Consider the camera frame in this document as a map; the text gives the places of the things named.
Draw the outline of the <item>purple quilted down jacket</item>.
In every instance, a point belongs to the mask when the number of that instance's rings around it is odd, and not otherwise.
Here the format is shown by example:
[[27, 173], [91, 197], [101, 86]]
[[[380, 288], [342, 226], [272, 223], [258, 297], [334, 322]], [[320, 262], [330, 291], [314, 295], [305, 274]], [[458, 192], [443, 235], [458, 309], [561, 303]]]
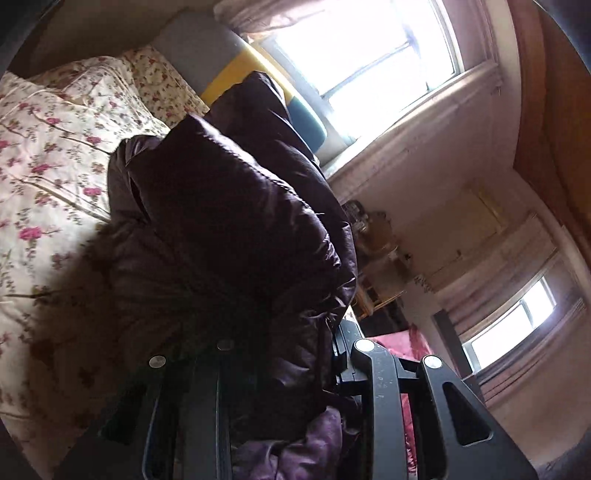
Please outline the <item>purple quilted down jacket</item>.
[[232, 477], [337, 477], [356, 432], [332, 388], [332, 338], [356, 251], [280, 87], [253, 72], [204, 117], [121, 141], [107, 188], [128, 385], [229, 338]]

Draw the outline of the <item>grey yellow blue headboard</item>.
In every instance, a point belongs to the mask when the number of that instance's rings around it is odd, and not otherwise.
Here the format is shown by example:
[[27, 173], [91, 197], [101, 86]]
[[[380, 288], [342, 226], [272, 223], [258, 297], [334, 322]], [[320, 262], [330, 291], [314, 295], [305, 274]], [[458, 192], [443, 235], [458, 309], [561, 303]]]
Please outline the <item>grey yellow blue headboard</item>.
[[269, 74], [280, 89], [294, 129], [318, 152], [328, 136], [324, 124], [308, 102], [270, 60], [204, 12], [181, 10], [150, 42], [178, 71], [208, 106], [254, 71]]

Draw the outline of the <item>bright bedroom window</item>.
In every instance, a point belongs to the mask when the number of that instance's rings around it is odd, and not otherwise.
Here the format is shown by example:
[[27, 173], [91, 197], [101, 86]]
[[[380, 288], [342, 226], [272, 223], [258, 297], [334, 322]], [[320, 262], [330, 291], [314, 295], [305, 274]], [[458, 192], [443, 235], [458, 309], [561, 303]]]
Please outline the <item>bright bedroom window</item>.
[[388, 129], [464, 70], [440, 1], [325, 1], [260, 45], [346, 143]]

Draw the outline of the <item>wooden door frame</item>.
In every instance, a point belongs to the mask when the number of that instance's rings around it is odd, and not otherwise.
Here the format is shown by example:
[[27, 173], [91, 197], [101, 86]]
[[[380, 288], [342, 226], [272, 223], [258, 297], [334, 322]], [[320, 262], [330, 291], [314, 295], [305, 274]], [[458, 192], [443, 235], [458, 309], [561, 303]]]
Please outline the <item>wooden door frame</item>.
[[590, 72], [534, 1], [508, 3], [521, 70], [514, 169], [590, 266]]

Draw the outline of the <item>floral rose quilt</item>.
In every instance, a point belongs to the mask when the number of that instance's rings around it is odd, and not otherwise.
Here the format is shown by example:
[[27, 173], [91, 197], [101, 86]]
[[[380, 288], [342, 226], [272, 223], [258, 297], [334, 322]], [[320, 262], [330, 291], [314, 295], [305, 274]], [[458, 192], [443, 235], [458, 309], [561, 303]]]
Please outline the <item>floral rose quilt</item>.
[[163, 135], [113, 57], [1, 80], [1, 418], [52, 477], [124, 370], [102, 251], [110, 154]]

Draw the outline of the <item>cluttered bedside table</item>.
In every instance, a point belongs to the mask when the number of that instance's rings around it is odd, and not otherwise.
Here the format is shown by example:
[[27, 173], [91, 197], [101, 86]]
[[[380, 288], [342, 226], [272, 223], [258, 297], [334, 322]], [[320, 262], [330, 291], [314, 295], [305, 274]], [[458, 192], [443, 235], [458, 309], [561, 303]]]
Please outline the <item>cluttered bedside table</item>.
[[362, 320], [405, 293], [413, 277], [410, 256], [401, 249], [386, 212], [366, 210], [358, 200], [349, 200], [342, 208], [353, 229], [358, 263], [353, 313]]

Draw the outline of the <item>red patterned cloth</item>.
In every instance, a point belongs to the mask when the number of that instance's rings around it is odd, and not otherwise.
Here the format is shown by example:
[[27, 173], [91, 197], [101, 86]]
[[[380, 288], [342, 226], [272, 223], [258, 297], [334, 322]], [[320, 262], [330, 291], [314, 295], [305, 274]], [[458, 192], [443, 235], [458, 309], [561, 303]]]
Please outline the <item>red patterned cloth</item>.
[[[370, 340], [384, 347], [394, 358], [398, 360], [404, 374], [417, 371], [417, 364], [428, 355], [433, 354], [433, 349], [428, 343], [422, 331], [411, 324], [407, 330], [375, 335]], [[418, 477], [418, 455], [415, 441], [413, 414], [410, 397], [402, 394], [402, 409], [405, 432], [405, 444], [407, 455], [407, 468], [410, 479]]]

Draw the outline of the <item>small-flower print pillow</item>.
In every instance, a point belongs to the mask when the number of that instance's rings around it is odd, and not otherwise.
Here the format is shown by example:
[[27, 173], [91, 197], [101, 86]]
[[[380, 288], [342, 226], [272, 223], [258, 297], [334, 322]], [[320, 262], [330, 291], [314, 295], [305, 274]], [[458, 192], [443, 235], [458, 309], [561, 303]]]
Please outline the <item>small-flower print pillow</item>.
[[176, 126], [187, 114], [204, 117], [208, 112], [209, 107], [153, 46], [128, 50], [120, 59], [129, 68], [143, 104], [167, 127]]

